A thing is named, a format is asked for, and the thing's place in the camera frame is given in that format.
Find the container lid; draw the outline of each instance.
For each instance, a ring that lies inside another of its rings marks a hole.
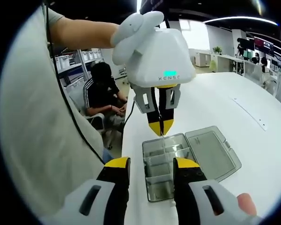
[[[241,168],[241,162],[217,126],[187,132],[185,136],[207,179],[219,182]]]

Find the green led light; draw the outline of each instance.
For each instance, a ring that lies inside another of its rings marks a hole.
[[[170,71],[170,70],[166,70],[163,73],[163,76],[175,76],[176,75],[176,71]]]

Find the gray shirt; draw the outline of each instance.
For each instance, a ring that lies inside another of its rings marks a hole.
[[[50,25],[62,15],[49,11]],[[80,137],[58,87],[47,49],[45,8],[23,25],[0,81],[0,143],[11,178],[37,216],[55,213],[65,196],[97,178],[102,163]],[[77,123],[102,156],[100,134],[76,110]]]

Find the ceiling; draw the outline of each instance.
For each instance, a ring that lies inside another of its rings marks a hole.
[[[50,8],[71,19],[119,24],[136,11],[137,0],[51,0],[51,3]],[[182,18],[206,21],[236,15],[262,17],[279,26],[252,20],[223,20],[210,22],[208,25],[242,29],[254,32],[253,36],[262,34],[281,41],[281,0],[142,0],[142,14],[152,8],[164,12],[169,20]],[[281,47],[281,42],[266,36],[260,37]]]

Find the black cable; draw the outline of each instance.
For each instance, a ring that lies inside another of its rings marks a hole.
[[[63,91],[60,79],[58,77],[58,70],[57,70],[57,66],[56,66],[56,60],[55,60],[55,56],[54,56],[54,51],[53,51],[53,44],[52,44],[52,39],[51,39],[51,33],[50,33],[50,29],[49,29],[49,7],[48,4],[46,4],[46,17],[47,17],[47,34],[48,34],[48,39],[49,39],[49,43],[50,43],[50,50],[51,50],[51,55],[52,55],[52,59],[53,59],[53,63],[54,63],[54,69],[55,69],[55,73],[56,73],[56,79],[57,79],[57,83],[61,92],[61,95],[65,101],[65,104],[67,105],[67,109],[72,117],[73,123],[75,124],[75,127],[78,131],[78,133],[80,134],[81,138],[84,140],[84,142],[89,146],[89,148],[93,151],[93,153],[98,157],[98,159],[104,164],[103,160],[101,159],[101,157],[98,155],[98,153],[94,150],[94,148],[90,145],[90,143],[86,140],[85,136],[83,135],[82,131],[80,130],[77,121],[75,119],[75,116],[73,114],[73,111],[71,109],[71,106],[69,104],[69,102],[67,101],[66,95]]]
[[[125,127],[125,125],[126,125],[127,121],[129,120],[129,118],[130,118],[130,116],[131,116],[132,112],[133,112],[133,109],[134,109],[134,104],[135,104],[135,102],[133,101],[132,108],[131,108],[131,112],[130,112],[129,116],[127,117],[127,119],[126,119],[126,121],[125,121],[125,123],[124,123],[124,125],[123,125],[123,130],[124,130],[124,127]]]

